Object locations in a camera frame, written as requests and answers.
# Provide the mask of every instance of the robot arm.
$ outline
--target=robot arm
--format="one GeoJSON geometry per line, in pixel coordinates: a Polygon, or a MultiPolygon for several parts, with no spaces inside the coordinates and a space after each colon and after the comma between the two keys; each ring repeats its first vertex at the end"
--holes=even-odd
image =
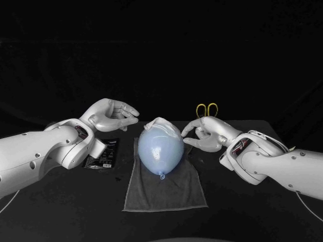
{"type": "Polygon", "coordinates": [[[97,131],[127,130],[139,112],[126,103],[103,99],[80,119],[68,119],[45,131],[28,132],[0,139],[0,197],[39,181],[52,168],[77,167],[85,157],[101,156],[106,144],[97,131]]]}
{"type": "Polygon", "coordinates": [[[220,162],[249,183],[257,185],[270,176],[290,191],[323,200],[323,153],[289,151],[263,133],[243,134],[211,116],[189,123],[184,137],[195,127],[199,140],[185,138],[185,143],[208,152],[227,146],[220,162]]]}

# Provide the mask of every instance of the yellow scissors handle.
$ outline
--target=yellow scissors handle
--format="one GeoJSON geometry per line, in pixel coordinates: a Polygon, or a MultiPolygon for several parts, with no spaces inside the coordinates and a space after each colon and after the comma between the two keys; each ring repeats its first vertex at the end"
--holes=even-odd
{"type": "Polygon", "coordinates": [[[215,113],[215,115],[214,115],[214,117],[218,115],[218,105],[215,104],[215,103],[211,103],[210,105],[208,105],[208,107],[207,107],[207,115],[210,116],[210,107],[211,107],[211,105],[215,105],[217,106],[217,113],[215,113]]]}
{"type": "Polygon", "coordinates": [[[199,104],[198,107],[197,107],[197,116],[198,116],[198,118],[199,118],[198,109],[199,109],[201,106],[204,106],[204,108],[205,108],[205,115],[204,116],[207,116],[207,106],[205,106],[205,104],[199,104]]]}

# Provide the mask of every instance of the black package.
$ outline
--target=black package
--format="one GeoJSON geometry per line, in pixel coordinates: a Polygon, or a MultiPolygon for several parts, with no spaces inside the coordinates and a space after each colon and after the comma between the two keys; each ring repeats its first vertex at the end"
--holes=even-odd
{"type": "Polygon", "coordinates": [[[106,169],[113,168],[116,165],[120,139],[101,140],[101,142],[107,144],[107,148],[97,159],[90,155],[87,156],[83,163],[84,168],[106,169]]]}

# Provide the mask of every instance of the black table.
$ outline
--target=black table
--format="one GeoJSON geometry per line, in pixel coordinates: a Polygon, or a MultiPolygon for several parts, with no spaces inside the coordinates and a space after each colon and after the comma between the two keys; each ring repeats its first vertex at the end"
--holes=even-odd
{"type": "MultiPolygon", "coordinates": [[[[192,236],[231,241],[323,241],[323,223],[296,194],[272,178],[257,186],[249,184],[220,164],[225,148],[217,153],[199,149],[191,153],[210,208],[123,212],[135,137],[146,123],[129,126],[127,132],[97,134],[100,139],[122,139],[114,169],[58,167],[21,190],[0,214],[0,241],[152,241],[192,236]]],[[[189,122],[172,123],[182,130],[189,122]]],[[[279,139],[263,120],[228,123],[244,132],[259,130],[279,139]]],[[[323,213],[323,201],[309,201],[323,213]]]]}

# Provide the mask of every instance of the balloon neck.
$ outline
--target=balloon neck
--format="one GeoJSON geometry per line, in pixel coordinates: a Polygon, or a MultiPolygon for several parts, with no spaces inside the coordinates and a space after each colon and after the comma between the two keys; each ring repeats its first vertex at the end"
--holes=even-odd
{"type": "Polygon", "coordinates": [[[163,180],[165,179],[165,174],[162,172],[159,172],[159,175],[161,175],[161,179],[163,180]]]}

